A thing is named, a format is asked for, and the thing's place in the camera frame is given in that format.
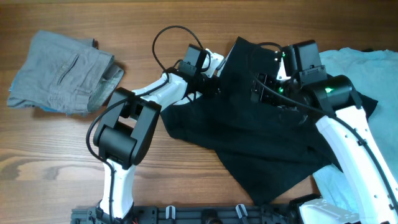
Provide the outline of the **black shorts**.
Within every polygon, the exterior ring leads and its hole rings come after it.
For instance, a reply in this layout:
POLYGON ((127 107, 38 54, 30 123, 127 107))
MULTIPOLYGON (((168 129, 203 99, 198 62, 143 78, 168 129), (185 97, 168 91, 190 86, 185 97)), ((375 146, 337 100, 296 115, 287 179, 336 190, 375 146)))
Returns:
POLYGON ((220 93, 161 113, 175 139, 212 149, 256 205, 338 161, 302 113, 251 100, 252 73, 278 71, 275 54, 238 37, 220 75, 220 93))

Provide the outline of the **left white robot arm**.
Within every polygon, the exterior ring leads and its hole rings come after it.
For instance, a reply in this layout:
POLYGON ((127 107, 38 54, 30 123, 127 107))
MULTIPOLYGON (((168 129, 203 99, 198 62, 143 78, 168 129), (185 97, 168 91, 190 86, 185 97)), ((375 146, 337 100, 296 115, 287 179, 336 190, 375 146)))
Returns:
POLYGON ((154 83, 137 90, 116 89, 86 135, 87 146, 98 148, 95 156, 105 174, 93 223, 134 222, 136 169, 150 148, 161 112, 203 95, 217 81, 224 62, 223 55, 190 45, 184 59, 163 69, 154 83))

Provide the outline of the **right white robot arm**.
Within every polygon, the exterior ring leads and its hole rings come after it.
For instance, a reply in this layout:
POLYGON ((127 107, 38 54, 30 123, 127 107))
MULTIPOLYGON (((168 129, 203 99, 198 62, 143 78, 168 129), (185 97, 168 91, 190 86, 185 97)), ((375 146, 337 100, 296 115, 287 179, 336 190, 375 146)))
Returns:
POLYGON ((397 223, 397 182, 371 134, 361 98, 348 77, 329 77, 314 40, 279 47, 275 53, 285 77, 253 79, 275 105, 295 107, 316 121, 354 193, 358 212, 329 207, 320 199, 299 206, 303 223, 397 223))

